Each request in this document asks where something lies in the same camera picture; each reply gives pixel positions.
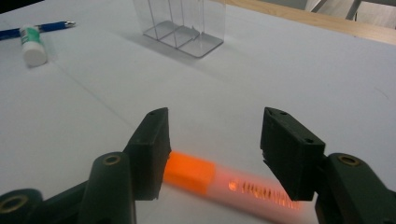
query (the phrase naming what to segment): floor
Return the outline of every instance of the floor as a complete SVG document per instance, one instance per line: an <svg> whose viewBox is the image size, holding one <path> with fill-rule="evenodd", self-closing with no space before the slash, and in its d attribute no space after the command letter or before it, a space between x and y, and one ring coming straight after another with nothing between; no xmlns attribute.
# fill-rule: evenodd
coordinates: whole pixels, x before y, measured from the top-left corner
<svg viewBox="0 0 396 224"><path fill-rule="evenodd" d="M353 0L327 0L318 13L344 18L352 2ZM358 9L357 21L395 29L396 7L362 2Z"/></svg>

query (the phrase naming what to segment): blue pen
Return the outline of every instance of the blue pen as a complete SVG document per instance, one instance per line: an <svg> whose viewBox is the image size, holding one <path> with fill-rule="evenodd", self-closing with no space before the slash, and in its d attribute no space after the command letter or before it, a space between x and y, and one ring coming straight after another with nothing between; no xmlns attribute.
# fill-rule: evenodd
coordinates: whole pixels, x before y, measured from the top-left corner
<svg viewBox="0 0 396 224"><path fill-rule="evenodd" d="M40 32L50 32L50 31L67 29L75 25L76 23L74 21L58 21L54 23L37 25L36 27ZM20 36L21 36L20 29L0 31L0 40L16 38Z"/></svg>

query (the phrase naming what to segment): chair leg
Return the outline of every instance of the chair leg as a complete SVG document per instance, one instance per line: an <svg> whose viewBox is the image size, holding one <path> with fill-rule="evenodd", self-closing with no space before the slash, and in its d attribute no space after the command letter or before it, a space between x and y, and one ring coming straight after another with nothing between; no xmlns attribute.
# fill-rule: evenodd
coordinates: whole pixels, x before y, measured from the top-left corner
<svg viewBox="0 0 396 224"><path fill-rule="evenodd" d="M346 19L352 21L353 17L355 16L356 12L358 11L359 6L361 5L361 0L355 0L350 7Z"/></svg>

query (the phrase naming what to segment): orange highlighter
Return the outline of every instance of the orange highlighter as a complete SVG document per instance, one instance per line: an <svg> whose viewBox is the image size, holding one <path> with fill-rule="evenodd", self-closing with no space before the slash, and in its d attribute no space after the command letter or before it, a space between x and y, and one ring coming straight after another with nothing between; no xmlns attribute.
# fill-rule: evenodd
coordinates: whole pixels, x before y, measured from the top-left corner
<svg viewBox="0 0 396 224"><path fill-rule="evenodd" d="M166 164L163 180L275 223L318 223L308 211L313 210L313 206L292 201L278 182L174 150Z"/></svg>

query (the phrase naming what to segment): orange marker cap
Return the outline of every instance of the orange marker cap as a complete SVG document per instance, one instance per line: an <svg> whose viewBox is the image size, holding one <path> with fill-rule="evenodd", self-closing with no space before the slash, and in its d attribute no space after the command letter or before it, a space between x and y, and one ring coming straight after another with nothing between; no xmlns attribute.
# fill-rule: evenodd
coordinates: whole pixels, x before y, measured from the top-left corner
<svg viewBox="0 0 396 224"><path fill-rule="evenodd" d="M215 175L215 163L172 151L163 180L168 184L206 195Z"/></svg>

